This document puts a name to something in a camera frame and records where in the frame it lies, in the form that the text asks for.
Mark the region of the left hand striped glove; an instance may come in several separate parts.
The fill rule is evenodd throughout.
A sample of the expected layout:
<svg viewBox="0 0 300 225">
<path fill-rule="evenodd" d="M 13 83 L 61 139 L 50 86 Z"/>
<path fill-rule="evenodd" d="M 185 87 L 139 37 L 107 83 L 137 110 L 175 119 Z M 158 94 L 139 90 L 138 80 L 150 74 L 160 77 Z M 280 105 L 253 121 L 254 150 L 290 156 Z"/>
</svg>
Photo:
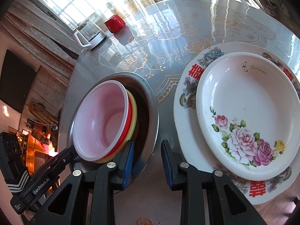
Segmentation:
<svg viewBox="0 0 300 225">
<path fill-rule="evenodd" d="M 9 191 L 13 195 L 21 193 L 29 180 L 28 168 L 22 163 L 12 161 L 5 164 L 1 163 L 1 172 Z"/>
</svg>

